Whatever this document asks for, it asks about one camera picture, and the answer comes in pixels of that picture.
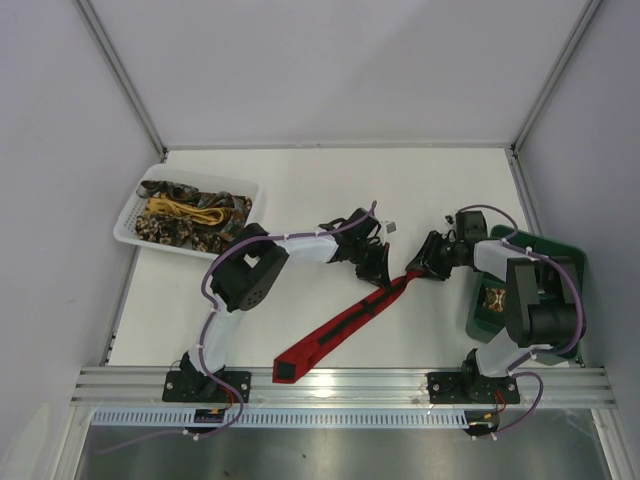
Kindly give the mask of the red necktie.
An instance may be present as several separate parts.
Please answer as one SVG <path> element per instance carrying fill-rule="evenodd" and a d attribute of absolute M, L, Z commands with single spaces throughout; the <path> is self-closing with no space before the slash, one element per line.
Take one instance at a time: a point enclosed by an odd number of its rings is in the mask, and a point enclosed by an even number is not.
<path fill-rule="evenodd" d="M 296 383 L 329 353 L 398 300 L 411 281 L 423 277 L 423 273 L 407 271 L 391 282 L 390 289 L 376 289 L 300 339 L 274 359 L 272 382 Z"/>

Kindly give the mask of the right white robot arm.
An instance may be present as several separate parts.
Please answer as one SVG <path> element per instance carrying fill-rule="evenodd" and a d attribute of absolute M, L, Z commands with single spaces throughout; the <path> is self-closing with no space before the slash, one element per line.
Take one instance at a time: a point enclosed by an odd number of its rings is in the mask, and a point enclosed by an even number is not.
<path fill-rule="evenodd" d="M 577 271 L 569 257 L 538 253 L 512 240 L 518 231 L 492 237 L 484 204 L 459 209 L 449 218 L 453 230 L 431 231 L 406 272 L 434 281 L 468 267 L 502 283 L 504 326 L 486 344 L 471 350 L 455 371 L 427 377 L 434 404 L 517 404 L 518 367 L 540 354 L 573 350 L 585 331 Z"/>

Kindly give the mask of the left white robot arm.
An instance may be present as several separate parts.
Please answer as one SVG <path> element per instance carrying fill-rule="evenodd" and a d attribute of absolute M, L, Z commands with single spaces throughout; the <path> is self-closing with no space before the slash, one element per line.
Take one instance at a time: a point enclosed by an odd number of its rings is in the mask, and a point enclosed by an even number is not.
<path fill-rule="evenodd" d="M 178 389 L 179 397 L 187 402 L 219 401 L 238 395 L 238 387 L 225 378 L 230 339 L 245 314 L 266 299 L 284 268 L 350 263 L 357 278 L 376 289 L 276 359 L 276 382 L 290 384 L 300 379 L 384 309 L 392 296 L 389 245 L 380 236 L 381 228 L 374 211 L 363 208 L 308 232 L 270 234 L 258 223 L 246 226 L 203 279 L 201 291 L 212 310 L 196 344 L 182 356 L 170 386 Z"/>

